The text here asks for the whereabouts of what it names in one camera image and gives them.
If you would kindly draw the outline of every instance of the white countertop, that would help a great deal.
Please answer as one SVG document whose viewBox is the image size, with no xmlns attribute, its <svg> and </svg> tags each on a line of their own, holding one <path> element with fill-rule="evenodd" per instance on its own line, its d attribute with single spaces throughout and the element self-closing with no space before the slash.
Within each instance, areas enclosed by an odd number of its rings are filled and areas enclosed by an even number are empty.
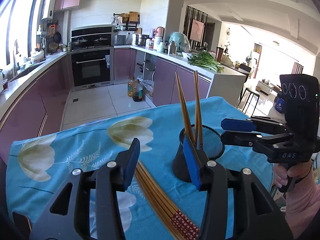
<svg viewBox="0 0 320 240">
<path fill-rule="evenodd" d="M 118 45 L 118 46 L 115 46 L 115 49 L 124 49 L 124 48 L 132 48 L 132 49 L 136 49 L 136 50 L 140 50 L 140 51 L 143 51 L 143 52 L 146 52 L 146 53 L 149 53 L 149 54 L 152 54 L 154 56 L 157 56 L 157 57 L 161 57 L 163 59 L 166 59 L 168 61 L 172 61 L 178 65 L 181 65 L 183 67 L 186 67 L 188 69 L 191 69 L 191 70 L 194 70 L 194 71 L 198 71 L 200 74 L 208 77 L 208 78 L 211 78 L 213 79 L 213 76 L 214 75 L 237 75 L 237 76 L 243 76 L 242 73 L 236 71 L 236 70 L 233 70 L 231 68 L 228 68 L 228 67 L 224 67 L 224 72 L 222 73 L 218 73 L 218 72 L 215 72 L 215 71 L 212 71 L 212 70 L 209 70 L 209 69 L 205 69 L 205 68 L 202 68 L 202 67 L 198 67 L 198 66 L 193 66 L 193 65 L 190 65 L 188 63 L 188 59 L 182 57 L 182 56 L 178 56 L 178 55 L 173 55 L 173 54 L 166 54 L 166 53 L 161 53 L 161 52 L 157 52 L 153 49 L 146 49 L 144 47 L 139 47 L 139 46 L 136 46 L 136 45 Z"/>
<path fill-rule="evenodd" d="M 56 63 L 58 60 L 66 56 L 66 52 L 48 55 L 46 61 L 42 65 L 31 71 L 29 74 L 8 83 L 8 90 L 0 94 L 0 119 L 9 109 L 15 99 L 23 92 L 23 90 L 31 84 L 41 73 Z"/>
</svg>

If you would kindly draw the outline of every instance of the stool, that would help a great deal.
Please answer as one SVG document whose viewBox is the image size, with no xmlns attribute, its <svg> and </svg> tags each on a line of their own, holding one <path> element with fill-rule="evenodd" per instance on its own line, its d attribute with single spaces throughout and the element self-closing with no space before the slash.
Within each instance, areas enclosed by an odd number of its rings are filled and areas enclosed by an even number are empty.
<svg viewBox="0 0 320 240">
<path fill-rule="evenodd" d="M 247 99 L 244 107 L 242 108 L 242 111 L 241 111 L 241 112 L 243 112 L 243 110 L 245 109 L 245 106 L 247 105 L 247 103 L 248 103 L 248 101 L 249 101 L 249 98 L 250 98 L 250 96 L 251 96 L 251 94 L 252 94 L 252 97 L 251 97 L 251 100 L 250 100 L 249 105 L 248 105 L 248 107 L 247 107 L 247 110 L 246 110 L 244 113 L 247 113 L 248 108 L 249 108 L 249 106 L 250 106 L 250 103 L 251 103 L 251 101 L 252 101 L 253 96 L 257 96 L 257 103 L 256 103 L 256 106 L 254 107 L 253 112 L 252 112 L 252 115 L 253 115 L 254 111 L 256 110 L 256 107 L 257 107 L 257 104 L 258 104 L 258 101 L 259 101 L 259 98 L 260 98 L 260 94 L 259 94 L 257 91 L 252 90 L 251 88 L 246 88 L 246 89 L 245 89 L 243 95 L 241 95 L 241 98 L 240 98 L 239 104 L 237 105 L 237 108 L 238 108 L 238 106 L 240 105 L 240 103 L 241 103 L 241 101 L 242 101 L 242 98 L 244 97 L 244 94 L 245 94 L 246 91 L 249 92 L 249 96 L 248 96 L 248 99 Z"/>
</svg>

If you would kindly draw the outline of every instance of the black mesh cup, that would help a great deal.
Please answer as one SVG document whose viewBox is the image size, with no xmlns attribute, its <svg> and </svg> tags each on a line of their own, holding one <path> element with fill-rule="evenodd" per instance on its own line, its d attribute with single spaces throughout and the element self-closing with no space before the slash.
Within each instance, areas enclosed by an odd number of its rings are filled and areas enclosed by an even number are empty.
<svg viewBox="0 0 320 240">
<path fill-rule="evenodd" d="M 194 124 L 191 125 L 192 133 L 195 133 Z M 172 170 L 175 176 L 185 182 L 191 182 L 189 171 L 187 168 L 186 159 L 183 154 L 183 140 L 185 138 L 184 128 L 181 130 L 179 135 L 179 148 L 176 157 L 172 161 Z M 203 149 L 200 149 L 199 145 L 199 133 L 197 140 L 197 150 L 203 150 L 210 160 L 216 160 L 222 156 L 225 146 L 221 142 L 220 134 L 218 134 L 214 129 L 203 125 L 202 126 L 202 138 L 203 138 Z"/>
</svg>

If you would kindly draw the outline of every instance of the metal bolt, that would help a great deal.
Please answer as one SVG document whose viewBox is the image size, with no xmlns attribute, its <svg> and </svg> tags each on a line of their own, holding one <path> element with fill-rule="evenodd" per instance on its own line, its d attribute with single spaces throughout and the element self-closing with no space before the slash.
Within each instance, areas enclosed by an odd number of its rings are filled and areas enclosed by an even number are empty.
<svg viewBox="0 0 320 240">
<path fill-rule="evenodd" d="M 248 168 L 244 168 L 242 171 L 245 175 L 250 175 L 251 174 L 251 170 Z"/>
<path fill-rule="evenodd" d="M 214 167 L 214 166 L 217 165 L 217 163 L 216 163 L 215 161 L 208 161 L 208 162 L 207 162 L 207 165 L 208 165 L 209 167 Z"/>
<path fill-rule="evenodd" d="M 111 161 L 111 162 L 108 162 L 108 163 L 107 163 L 107 167 L 108 167 L 108 168 L 113 168 L 113 167 L 116 167 L 116 166 L 117 166 L 117 163 L 114 162 L 114 161 Z"/>
<path fill-rule="evenodd" d="M 73 175 L 79 175 L 81 173 L 81 169 L 74 169 L 73 171 L 72 171 L 72 174 Z"/>
</svg>

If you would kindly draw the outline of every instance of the blue gripper pad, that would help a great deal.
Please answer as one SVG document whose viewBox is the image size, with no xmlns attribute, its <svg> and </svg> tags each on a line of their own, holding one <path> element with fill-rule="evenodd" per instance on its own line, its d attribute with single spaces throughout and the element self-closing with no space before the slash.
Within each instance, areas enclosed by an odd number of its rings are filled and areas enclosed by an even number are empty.
<svg viewBox="0 0 320 240">
<path fill-rule="evenodd" d="M 225 118 L 221 121 L 221 128 L 226 131 L 252 132 L 257 126 L 252 121 Z"/>
<path fill-rule="evenodd" d="M 140 155 L 140 141 L 134 138 L 129 150 L 119 152 L 115 162 L 123 170 L 123 187 L 125 190 L 130 186 Z"/>
<path fill-rule="evenodd" d="M 187 162 L 192 184 L 199 190 L 201 187 L 200 168 L 202 165 L 189 137 L 185 137 L 183 140 L 183 154 Z"/>
</svg>

